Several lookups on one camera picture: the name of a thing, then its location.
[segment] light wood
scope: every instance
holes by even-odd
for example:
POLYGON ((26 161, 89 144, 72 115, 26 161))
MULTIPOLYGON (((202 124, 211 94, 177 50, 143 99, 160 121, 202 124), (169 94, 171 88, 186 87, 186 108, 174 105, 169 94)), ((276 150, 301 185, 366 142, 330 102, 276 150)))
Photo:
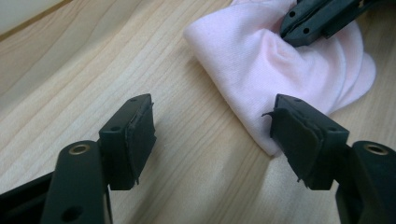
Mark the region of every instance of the light wood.
MULTIPOLYGON (((0 193, 54 169, 59 151, 150 92, 158 141, 115 223, 339 223, 332 191, 311 191, 284 156, 248 135, 182 37, 230 1, 75 0, 0 42, 0 193)), ((349 143, 396 148, 395 8, 360 18, 377 65, 370 92, 332 115, 349 143)))
POLYGON ((0 41, 72 0, 0 0, 0 41))

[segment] black plastic part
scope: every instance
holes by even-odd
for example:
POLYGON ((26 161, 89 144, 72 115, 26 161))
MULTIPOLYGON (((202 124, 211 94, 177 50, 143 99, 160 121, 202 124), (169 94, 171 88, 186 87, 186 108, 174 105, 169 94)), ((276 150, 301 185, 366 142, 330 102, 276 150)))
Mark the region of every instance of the black plastic part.
POLYGON ((76 142, 59 154, 41 223, 112 223, 99 147, 76 142))
POLYGON ((306 102, 276 97, 271 136, 299 179, 336 193, 341 222, 396 223, 396 152, 378 143, 347 146, 348 131, 306 102))
POLYGON ((331 37, 361 13, 385 0, 304 0, 285 16, 281 37, 294 47, 306 46, 324 36, 331 37))
POLYGON ((336 198, 342 223, 396 223, 396 152, 359 141, 352 146, 349 167, 358 197, 340 183, 336 198))
POLYGON ((112 190, 131 189, 138 183, 156 141, 152 105, 149 94, 130 99, 99 132, 112 190))
POLYGON ((349 131, 306 102, 279 94, 274 112, 271 137, 279 144, 288 162, 310 189, 330 189, 333 152, 345 150, 349 131))
POLYGON ((0 223, 38 223, 52 173, 0 195, 0 223))

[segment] screw hole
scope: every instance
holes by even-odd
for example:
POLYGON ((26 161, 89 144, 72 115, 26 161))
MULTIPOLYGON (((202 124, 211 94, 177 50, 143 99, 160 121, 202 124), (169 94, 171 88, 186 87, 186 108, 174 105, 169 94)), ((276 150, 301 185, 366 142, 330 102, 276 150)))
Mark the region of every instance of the screw hole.
POLYGON ((82 214, 82 207, 81 206, 72 206, 66 209, 62 214, 62 221, 64 222, 72 222, 77 220, 82 214))
POLYGON ((388 155, 388 151, 382 147, 379 146, 375 146, 375 145, 364 145, 364 148, 371 152, 374 153, 376 155, 380 155, 380 156, 385 156, 388 155))
POLYGON ((116 126, 116 127, 112 127, 112 128, 111 128, 111 131, 115 132, 115 131, 118 131, 119 129, 120 129, 120 127, 119 127, 119 126, 116 126))

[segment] pink cloth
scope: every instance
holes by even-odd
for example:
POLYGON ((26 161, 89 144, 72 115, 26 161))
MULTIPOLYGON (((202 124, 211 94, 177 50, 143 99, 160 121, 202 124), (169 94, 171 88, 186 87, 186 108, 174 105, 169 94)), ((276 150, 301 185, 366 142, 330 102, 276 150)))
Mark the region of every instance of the pink cloth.
POLYGON ((350 23, 330 39, 294 48, 279 37, 293 0, 236 0, 186 28, 184 36, 233 112, 269 155, 280 152, 269 137, 277 93, 301 98, 325 114, 366 93, 375 64, 350 23))

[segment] wooden surface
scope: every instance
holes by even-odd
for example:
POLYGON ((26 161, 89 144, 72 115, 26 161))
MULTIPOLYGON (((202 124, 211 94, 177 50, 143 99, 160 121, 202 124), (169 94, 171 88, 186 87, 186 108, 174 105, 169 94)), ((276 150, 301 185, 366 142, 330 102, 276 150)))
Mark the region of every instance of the wooden surface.
POLYGON ((0 41, 70 1, 0 0, 0 41))
MULTIPOLYGON (((339 223, 332 191, 311 191, 268 157, 182 37, 229 0, 74 0, 0 42, 0 192, 53 170, 59 151, 150 92, 158 137, 130 191, 111 192, 115 223, 339 223)), ((396 16, 359 19, 377 65, 371 91, 332 115, 349 143, 396 148, 396 16)))

